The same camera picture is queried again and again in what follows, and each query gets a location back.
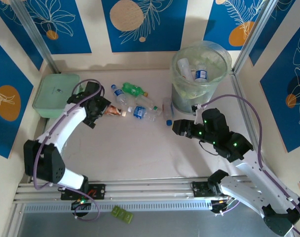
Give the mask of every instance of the white floor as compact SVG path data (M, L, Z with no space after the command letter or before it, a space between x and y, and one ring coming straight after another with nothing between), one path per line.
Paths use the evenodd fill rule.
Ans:
M141 86L157 105L162 105L163 97L171 96L168 70L75 73L81 79L99 80L105 87L105 97L115 106L111 85L121 86L126 81ZM228 76L214 97L233 93ZM236 99L220 99L210 106L214 107L226 116L230 130L249 139ZM194 119L194 116L175 110L175 119ZM209 144L204 147L214 151ZM166 126L163 116L152 123L130 114L124 118L103 116L94 129L81 123L67 141L64 161L68 169L88 176L90 181L209 176L218 169L232 175L242 174L226 159L203 151L198 140L177 136L172 127Z

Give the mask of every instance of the transparent plastic bucket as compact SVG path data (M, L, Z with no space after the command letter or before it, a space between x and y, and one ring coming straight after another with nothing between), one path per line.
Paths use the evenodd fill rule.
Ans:
M207 67L208 82L188 81L181 76L177 61L187 58L190 65L203 63ZM176 109L192 114L192 105L210 100L218 84L231 70L231 57L220 45L200 41L178 51L171 63L172 102Z

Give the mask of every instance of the blue bottle cap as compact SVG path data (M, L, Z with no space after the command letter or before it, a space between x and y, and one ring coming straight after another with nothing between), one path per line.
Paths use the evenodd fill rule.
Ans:
M166 125L171 126L171 125L172 125L172 120L170 120L170 119L167 120L167 121L166 121Z

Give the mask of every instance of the robotic arm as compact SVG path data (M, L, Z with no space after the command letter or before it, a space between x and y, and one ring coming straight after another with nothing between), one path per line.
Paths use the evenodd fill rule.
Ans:
M201 116L203 123L195 124L194 121L182 119L174 121L172 129L177 135L212 144L220 156L242 170L261 192L234 181L222 170L209 177L208 189L215 195L236 198L261 215L266 225L276 234L286 235L300 219L296 209L296 206L300 209L300 197L289 190L264 163L262 167L259 166L256 157L243 157L249 150L253 150L253 146L241 134L229 131L225 116L218 109L205 110ZM287 190L289 197L285 196L278 185Z
M24 144L27 175L33 176L34 163L42 146L37 165L37 178L80 190L83 193L88 192L88 178L67 169L62 160L61 151L66 140L80 122L94 128L95 120L101 117L111 104L101 96L100 86L98 83L89 81L84 92L74 94L68 99L64 112L43 135L35 141L28 140ZM96 95L86 100L98 90Z

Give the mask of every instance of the metal corner post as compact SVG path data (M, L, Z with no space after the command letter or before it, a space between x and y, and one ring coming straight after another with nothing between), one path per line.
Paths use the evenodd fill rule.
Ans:
M266 3L258 16L258 18L254 24L254 27L252 28L252 30L250 32L249 37L247 38L246 42L244 43L244 45L241 49L241 52L237 58L237 61L235 62L233 69L232 69L233 73L231 75L231 82L233 85L234 92L236 95L241 96L243 98L245 98L245 95L243 93L243 89L242 89L242 86L239 81L239 76L238 76L239 71L243 67L246 59L249 57L249 54L250 54L254 44L258 40L264 26L266 25L271 13L273 12L273 10L279 0L264 0L264 1L266 1ZM259 143L258 143L259 138L256 134L256 129L255 129L254 124L251 119L251 115L250 115L251 111L248 108L248 106L241 100L238 100L238 104L239 104L244 122L246 124L247 131L249 133L251 142L254 145L255 149L257 150L257 147L259 145Z
M266 1L262 11L259 13L258 18L256 19L256 22L249 34L249 37L247 37L241 52L233 66L233 74L235 75L238 73L243 66L245 60L248 58L249 53L251 52L254 44L258 40L264 26L266 25L271 13L273 12L276 4L279 0L263 0Z
M27 9L25 8L24 1L21 0L10 0L10 5L17 15L17 18L22 23L25 31L33 41L35 47L39 51L42 58L47 62L48 66L52 70L53 73L60 73L59 69L51 57L51 53L43 40L40 32L38 31L36 25L34 24L31 16L29 15Z

